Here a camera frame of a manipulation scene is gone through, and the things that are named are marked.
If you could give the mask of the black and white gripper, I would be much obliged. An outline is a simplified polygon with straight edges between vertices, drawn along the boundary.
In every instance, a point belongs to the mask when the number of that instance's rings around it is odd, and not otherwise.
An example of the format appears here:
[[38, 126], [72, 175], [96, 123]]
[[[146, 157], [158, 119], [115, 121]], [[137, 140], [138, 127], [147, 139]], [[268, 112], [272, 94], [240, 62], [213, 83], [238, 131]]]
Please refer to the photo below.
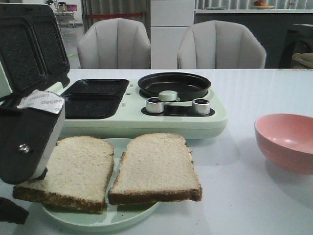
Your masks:
[[[44, 179], [65, 121], [65, 100], [46, 91], [11, 94], [0, 100], [0, 178], [17, 185]], [[0, 221], [24, 224], [29, 212], [0, 198]]]

